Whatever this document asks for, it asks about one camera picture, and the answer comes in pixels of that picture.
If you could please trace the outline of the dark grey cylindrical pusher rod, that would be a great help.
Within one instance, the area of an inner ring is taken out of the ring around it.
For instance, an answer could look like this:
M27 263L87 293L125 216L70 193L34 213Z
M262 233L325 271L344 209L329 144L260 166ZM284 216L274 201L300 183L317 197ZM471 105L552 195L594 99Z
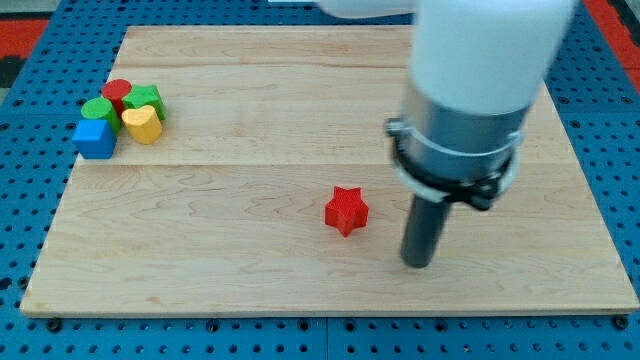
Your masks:
M400 248L401 258L407 266L424 268L430 264L450 209L451 204L446 201L432 202L413 197Z

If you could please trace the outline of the silver flange with black clamp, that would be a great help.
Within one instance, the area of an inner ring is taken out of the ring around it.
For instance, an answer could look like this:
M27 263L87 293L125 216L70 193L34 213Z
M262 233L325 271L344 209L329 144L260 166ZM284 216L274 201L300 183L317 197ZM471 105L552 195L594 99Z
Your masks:
M462 202L487 211L518 173L521 126L528 110L457 110L409 82L401 115L386 123L396 173L422 200Z

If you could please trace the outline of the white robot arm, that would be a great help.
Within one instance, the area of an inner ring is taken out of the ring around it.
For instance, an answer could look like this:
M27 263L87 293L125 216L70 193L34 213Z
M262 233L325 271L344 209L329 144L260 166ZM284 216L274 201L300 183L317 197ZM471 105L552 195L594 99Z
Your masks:
M345 19L411 14L400 114L386 123L392 159L413 192L400 247L432 260L449 211L490 209L520 167L522 125L576 9L574 0L320 0Z

